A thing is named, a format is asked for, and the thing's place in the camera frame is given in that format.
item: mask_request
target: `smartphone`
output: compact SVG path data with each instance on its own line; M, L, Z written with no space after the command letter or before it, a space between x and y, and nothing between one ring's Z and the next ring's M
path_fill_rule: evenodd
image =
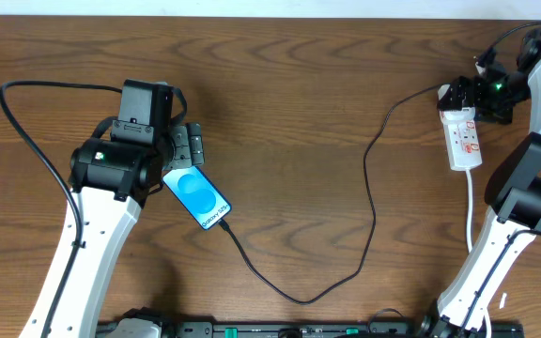
M162 181L204 230L231 211L229 202L198 167L171 170Z

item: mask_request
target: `wooden table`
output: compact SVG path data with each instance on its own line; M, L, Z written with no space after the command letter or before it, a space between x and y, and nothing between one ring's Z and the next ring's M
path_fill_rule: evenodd
M256 266L308 299L359 264L371 224L362 156L386 111L430 85L474 74L511 22L0 17L0 84L41 79L180 86L203 126L204 171L232 202L228 220ZM502 46L512 67L520 34ZM10 106L64 177L72 150L116 115L114 93L14 88ZM147 201L116 264L100 318L149 306L218 321L355 321L394 307L421 317L467 253L466 182L449 169L427 94L395 111L368 160L378 210L363 272L311 306L294 305L245 267L220 227L205 232L168 191ZM479 124L475 234L483 190L527 133ZM17 336L59 240L66 201L0 108L0 337ZM502 292L508 294L499 309ZM492 301L494 320L541 337L541 238Z

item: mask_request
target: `power strip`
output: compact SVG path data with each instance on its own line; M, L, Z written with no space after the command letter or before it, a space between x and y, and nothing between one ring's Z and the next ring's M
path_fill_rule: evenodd
M450 85L443 85L438 96L443 97ZM477 129L475 108L463 108L459 111L440 111L440 120L446 137L450 169L455 171L470 170L482 163Z

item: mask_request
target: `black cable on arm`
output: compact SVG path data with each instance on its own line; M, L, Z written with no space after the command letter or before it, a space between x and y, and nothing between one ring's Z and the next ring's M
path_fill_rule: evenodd
M321 292L316 297L314 297L314 298L312 298L310 300L296 300L295 298L293 298L293 297L289 296L288 294L286 294L285 292L281 291L281 289L279 289L277 286L275 286L273 283L271 283L268 279L266 279L260 272L258 272L258 270L252 264L252 261L250 261L250 258L248 257L247 253L245 253L245 250L243 250L243 247L241 246L240 241L237 239L237 237L235 236L235 234L233 233L233 231L229 227L229 224L225 220L220 220L219 224L221 225L223 230L226 231L229 234L229 236L233 239L233 241L235 242L235 245L237 246L238 250L240 251L241 257L243 258L243 261L245 262L245 265L252 271L252 273L256 277L258 277L262 282L264 282L264 284L268 285L271 289L273 289L276 293L281 295L286 300L289 300L289 301L294 302L294 303L299 304L299 305L310 305L310 304L316 302L317 300L320 300L321 298L323 298L325 295L327 295L331 291L333 291L337 286L340 286L340 285L346 283L347 281L353 279L354 277L358 276L358 274L363 270L364 260L366 259L366 255L368 254L368 248L371 245L371 239L373 238L373 234L375 233L375 225L377 224L377 212L375 211L375 204L373 203L373 196L371 195L371 189L370 189L369 184L368 184L368 174L366 173L366 158L368 157L368 153L369 153L369 151L371 151L371 148L373 147L375 142L378 140L378 138L383 134L383 131L385 130L385 127L387 126L387 121L390 119L390 116L392 115L392 112L395 110L395 108L397 106L399 106L400 104L402 104L402 103L404 103L404 102L406 102L406 101L408 101L408 100L410 100L412 98L415 98L415 97L417 97L417 96L419 96L421 94L424 94L424 93L426 93L426 92L428 92L430 90L438 89L442 85L447 85L447 84L432 85L427 89L421 90L420 92L412 94L409 97L407 97L405 99L402 99L399 102L397 102L392 108L390 108L387 115L385 116L385 119L383 120L383 124L381 125L381 128L379 129L379 132L377 133L377 135L375 135L375 138L373 138L373 140L369 143L369 145L366 147L366 150L364 151L364 156L363 156L364 184L366 186L366 193L368 195L368 202L369 202L369 204L371 206L371 212L373 214L373 222L371 223L371 232L370 232L370 234L368 236L368 239L366 240L366 245L364 245L363 256L361 257L361 262L358 265L358 268L356 269L356 271L354 271L354 273L350 274L348 277L344 278L343 280L329 286L327 289L325 289L325 291Z
M482 62L483 62L483 59L484 57L489 53L489 51L491 51L494 47L496 47L497 44L499 44L500 42L502 42L506 37L510 36L511 34L517 32L518 30L521 30L523 28L527 28L527 27L532 27L532 26L537 26L537 25L541 25L541 21L539 22L533 22L533 23L524 23L522 25L519 25L511 30L509 30L508 32L502 34L499 38L496 39L496 41L494 41L492 44L489 45L489 47L487 47L486 51L483 52L478 58L477 58L477 61L479 63L479 65L481 66L482 65Z
M178 99L180 105L183 108L180 113L170 118L170 125L178 126L183 121L183 118L185 118L185 115L187 115L187 100L185 100L185 96L183 95L183 92L180 90L180 88L173 87L172 92L173 94L175 94L175 97Z
M118 117L116 116L108 116L104 118L100 123L98 123L97 127L93 130L93 133L91 133L91 137L94 138L101 138L104 133L112 127L112 124Z
M107 85L96 85L96 84L67 84L67 83L59 83L59 82L51 82L51 81L12 81L3 84L0 87L0 104L1 108L4 111L4 114L9 120L9 123L11 123L12 127L18 132L20 137L23 138L23 140L26 142L26 144L37 154L37 157L45 164L47 169L52 173L52 176L54 176L55 181L62 189L62 192L66 196L66 199L68 200L68 203L70 205L70 208L72 209L72 214L74 215L74 221L76 222L76 236L75 240L72 242L72 251L70 252L70 257L68 260L68 263L66 265L66 268L64 269L64 273L62 274L62 278L60 280L60 284L57 287L57 290L55 291L54 299L52 300L52 305L49 309L49 312L47 313L47 317L45 318L45 322L43 324L43 331L41 332L41 338L46 338L51 330L52 321L54 319L55 309L57 308L57 304L60 301L60 298L62 297L62 293L64 292L64 287L66 286L66 281L68 280L70 276L70 272L72 270L72 266L74 265L74 261L76 259L76 255L79 251L79 248L83 245L83 222L81 220L81 213L79 211L79 208L76 206L76 203L74 202L74 199L72 198L72 195L70 193L70 189L68 186L66 186L66 183L64 182L64 178L60 176L60 174L55 169L55 166L49 161L47 156L41 151L41 149L37 146L35 141L28 136L26 131L21 127L20 123L18 123L18 120L14 117L14 115L11 113L8 107L8 103L6 102L6 90L13 86L18 85L45 85L45 86L55 86L55 87L64 87L64 88L79 88L79 89L98 89L98 90L110 90L114 91L116 93L122 93L121 89L107 86Z

